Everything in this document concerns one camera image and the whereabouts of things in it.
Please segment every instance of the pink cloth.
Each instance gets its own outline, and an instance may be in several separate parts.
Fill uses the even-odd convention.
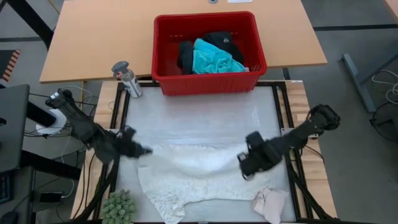
[[[288,193],[283,190],[261,190],[253,200],[253,209],[271,224],[280,224],[280,214],[284,209],[287,196]]]

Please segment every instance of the small succulent plant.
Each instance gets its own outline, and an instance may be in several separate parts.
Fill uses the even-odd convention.
[[[130,191],[113,192],[104,202],[102,214],[103,224],[130,224],[132,216],[137,212]]]

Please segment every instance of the gray floor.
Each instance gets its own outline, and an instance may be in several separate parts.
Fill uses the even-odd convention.
[[[58,14],[47,0],[29,0],[32,7],[42,16],[45,22],[54,28]],[[302,1],[313,26],[346,26],[365,24],[393,24],[394,18],[380,0],[303,0]],[[62,0],[54,0],[58,10]],[[21,18],[6,6],[0,13],[0,38],[35,37],[37,36]],[[320,139],[322,154],[325,157],[326,171],[335,201],[338,216],[343,220],[396,223],[398,214],[398,148],[394,142],[380,137],[371,127],[367,113],[356,92],[355,86],[341,62],[343,53],[350,53],[360,69],[369,61],[386,52],[386,49],[398,40],[398,29],[356,30],[317,32],[318,39],[328,59],[328,65],[317,67],[291,68],[292,79],[304,80],[308,100],[311,106],[319,103],[329,104],[342,117],[342,123],[336,131],[326,133]],[[43,85],[39,83],[40,73],[47,54],[42,42],[1,42],[0,50],[21,49],[21,57],[11,78],[10,85],[28,83],[32,93],[49,95],[57,88],[80,83],[62,83]],[[389,67],[398,72],[398,62]],[[280,69],[270,69],[263,79],[282,79]],[[385,80],[394,78],[381,75]],[[89,82],[87,89],[98,96],[100,82]],[[384,85],[370,83],[373,97],[378,104],[384,102]],[[44,106],[41,98],[31,97],[31,101]],[[390,106],[382,113],[391,114],[396,106]],[[31,130],[34,124],[27,122],[26,129]],[[24,149],[48,158],[59,157],[67,138],[45,140],[26,138]],[[73,152],[80,143],[70,140],[65,153]],[[75,155],[66,159],[75,163]],[[54,177],[39,174],[37,185],[46,183]],[[69,192],[72,183],[59,180],[47,186],[48,190]],[[62,219],[70,216],[73,195],[67,198],[58,208]],[[39,213],[38,222],[60,222],[55,209]]]

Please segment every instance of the black table leg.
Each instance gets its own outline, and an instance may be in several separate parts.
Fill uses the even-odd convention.
[[[73,180],[79,180],[81,171],[79,168],[56,162],[24,150],[22,150],[21,153],[20,166],[32,166],[37,171]]]
[[[32,9],[25,0],[8,0],[7,2],[13,10],[32,28],[37,35],[44,41],[47,50],[50,48],[52,36],[54,32],[40,18],[40,16]]]

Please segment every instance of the white cable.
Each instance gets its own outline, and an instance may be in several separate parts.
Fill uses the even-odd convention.
[[[85,89],[83,89],[83,88],[80,88],[80,87],[78,87],[78,86],[73,86],[73,85],[72,85],[72,86],[63,86],[63,87],[61,87],[61,88],[70,88],[70,87],[77,88],[77,89],[79,89],[79,90],[81,90],[81,91],[85,91],[86,93],[90,94],[90,99],[88,100],[88,103],[91,103],[91,98],[93,97],[93,94],[91,94],[90,91],[85,90]]]
[[[62,152],[61,152],[61,160],[62,160],[62,163],[64,163],[64,164],[65,164],[65,161],[63,160],[63,153],[65,152],[65,149],[67,148],[67,145],[69,144],[69,140],[70,140],[70,136],[71,135],[72,135],[72,128],[70,129],[70,133],[69,133],[69,137],[68,137],[67,143],[64,145],[64,147],[62,149]],[[62,196],[61,198],[67,198],[67,197],[71,196],[71,194],[73,192],[73,189],[75,189],[75,181],[74,180],[71,180],[71,181],[72,181],[72,189],[70,190],[68,195]]]
[[[379,72],[378,74],[380,74],[381,72],[387,72],[387,73],[389,73],[389,74],[391,74],[391,75],[394,75],[395,77],[398,78],[398,75],[395,74],[395,73],[392,72],[392,71],[380,70],[380,72]],[[390,100],[390,98],[388,97],[390,93],[394,94],[395,96],[398,95],[398,89],[397,89],[398,83],[377,81],[377,80],[374,79],[374,78],[376,77],[376,75],[373,75],[373,77],[372,77],[372,81],[373,81],[374,83],[393,85],[392,89],[390,89],[390,90],[388,90],[388,91],[386,92],[386,100],[387,100],[388,102],[390,102],[390,103],[393,103],[393,104],[395,104],[395,105],[398,105],[398,102],[393,101],[393,100]]]

